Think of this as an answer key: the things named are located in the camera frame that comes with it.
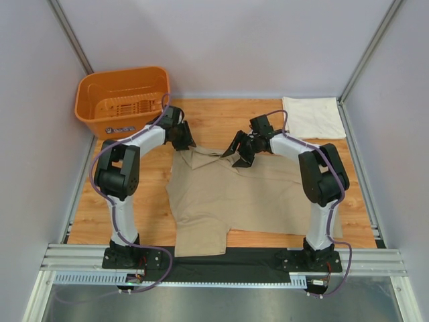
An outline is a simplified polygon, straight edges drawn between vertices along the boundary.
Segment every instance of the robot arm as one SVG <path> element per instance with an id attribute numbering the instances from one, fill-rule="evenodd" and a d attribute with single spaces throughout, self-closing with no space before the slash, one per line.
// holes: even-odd
<path id="1" fill-rule="evenodd" d="M 140 158 L 167 142 L 171 142 L 177 151 L 188 150 L 189 146 L 195 146 L 188 122 L 183 118 L 184 113 L 181 109 L 168 107 L 166 114 L 157 125 L 137 138 L 108 150 L 97 163 L 94 182 L 100 187 L 102 193 L 115 202 L 117 230 L 133 244 L 139 243 L 138 232 L 134 224 L 132 195 L 139 184 Z M 102 149 L 114 142 L 113 140 L 105 141 Z M 107 204 L 113 224 L 112 205 L 109 202 Z M 127 246 L 117 235 L 116 229 L 112 233 L 112 243 L 115 247 Z"/>
<path id="2" fill-rule="evenodd" d="M 285 136 L 281 130 L 274 130 L 266 115 L 250 120 L 251 133 L 237 132 L 234 141 L 223 156 L 229 156 L 237 151 L 240 159 L 234 167 L 250 167 L 259 152 L 278 154 L 293 160 L 300 167 L 302 186 L 311 204 L 310 229 L 304 240 L 304 248 L 315 254 L 332 248 L 326 233 L 329 212 L 333 204 L 340 198 L 341 190 L 329 171 L 322 172 L 326 167 L 320 155 L 305 142 L 291 136 Z M 345 172 L 340 156 L 333 144 L 317 146 L 332 164 L 345 190 L 349 188 L 349 179 Z M 331 222 L 334 222 L 338 205 L 333 208 Z"/>

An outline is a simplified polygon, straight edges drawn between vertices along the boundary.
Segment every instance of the basket label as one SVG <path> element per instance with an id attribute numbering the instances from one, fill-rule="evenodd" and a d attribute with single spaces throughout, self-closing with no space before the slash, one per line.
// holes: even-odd
<path id="1" fill-rule="evenodd" d="M 118 127 L 117 129 L 114 129 L 113 127 L 106 127 L 105 131 L 107 134 L 120 133 L 120 132 L 131 132 L 131 131 L 135 131 L 135 127 L 133 127 L 133 126 Z"/>

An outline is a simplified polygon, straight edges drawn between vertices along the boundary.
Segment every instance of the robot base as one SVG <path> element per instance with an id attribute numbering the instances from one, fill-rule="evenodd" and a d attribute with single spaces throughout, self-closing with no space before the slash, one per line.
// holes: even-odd
<path id="1" fill-rule="evenodd" d="M 140 236 L 134 244 L 140 244 Z M 106 269 L 144 269 L 159 270 L 162 269 L 163 254 L 159 250 L 148 250 L 131 246 L 120 246 L 112 240 L 106 248 L 101 267 Z"/>
<path id="2" fill-rule="evenodd" d="M 334 251 L 334 244 L 323 250 L 313 250 L 304 238 L 302 250 L 282 250 L 276 257 L 282 261 L 284 272 L 328 273 L 329 266 L 332 273 L 343 271 L 340 254 Z"/>

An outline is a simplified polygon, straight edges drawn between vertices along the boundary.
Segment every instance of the wooden platform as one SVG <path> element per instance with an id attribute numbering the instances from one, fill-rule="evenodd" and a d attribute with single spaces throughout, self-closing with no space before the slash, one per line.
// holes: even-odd
<path id="1" fill-rule="evenodd" d="M 195 142 L 206 148 L 226 149 L 239 129 L 247 131 L 249 120 L 282 108 L 281 100 L 259 99 L 186 99 L 175 100 L 182 108 Z M 270 116 L 275 128 L 282 125 L 282 114 Z M 328 141 L 311 140 L 325 144 Z M 333 140 L 350 179 L 350 189 L 340 205 L 343 240 L 354 248 L 376 248 L 355 169 L 345 140 Z M 95 152 L 99 152 L 97 142 Z M 140 167 L 140 184 L 134 194 L 135 224 L 140 242 L 145 245 L 173 246 L 176 223 L 170 212 L 166 184 L 170 178 L 173 148 L 171 144 L 152 150 Z M 86 181 L 78 211 L 68 239 L 69 244 L 108 244 L 112 233 L 109 211 L 104 199 Z M 300 247 L 301 235 L 259 233 L 232 230 L 228 234 L 231 247 Z"/>

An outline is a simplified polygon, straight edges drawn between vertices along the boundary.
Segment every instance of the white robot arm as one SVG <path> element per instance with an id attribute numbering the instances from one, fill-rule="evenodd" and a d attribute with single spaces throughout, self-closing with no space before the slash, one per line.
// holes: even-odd
<path id="1" fill-rule="evenodd" d="M 335 146 L 308 144 L 284 130 L 274 130 L 267 115 L 251 119 L 250 127 L 249 134 L 237 132 L 223 156 L 238 152 L 240 159 L 233 166 L 245 168 L 252 165 L 255 154 L 259 152 L 278 154 L 293 160 L 300 167 L 302 187 L 311 202 L 310 229 L 304 238 L 304 248 L 299 252 L 284 252 L 282 259 L 288 263 L 283 264 L 284 270 L 318 271 L 320 267 L 326 269 L 327 263 L 333 266 L 338 264 L 339 255 L 334 252 L 331 238 L 331 223 L 335 221 L 343 191 L 349 188 L 349 179 Z M 336 176 L 326 170 L 326 161 Z"/>
<path id="2" fill-rule="evenodd" d="M 110 245 L 118 252 L 130 252 L 126 250 L 130 247 L 118 236 L 118 232 L 125 240 L 139 244 L 139 235 L 134 224 L 132 195 L 139 184 L 140 158 L 167 142 L 171 142 L 176 150 L 188 150 L 189 146 L 195 146 L 188 123 L 184 121 L 184 113 L 178 107 L 169 106 L 157 125 L 152 126 L 151 123 L 145 126 L 146 131 L 140 136 L 131 140 L 124 139 L 123 144 L 107 150 L 97 163 L 94 182 L 101 192 L 115 203 L 113 212 L 112 204 L 107 202 L 114 228 Z M 105 141 L 102 150 L 114 143 L 113 140 Z M 115 259 L 114 254 L 107 257 Z"/>

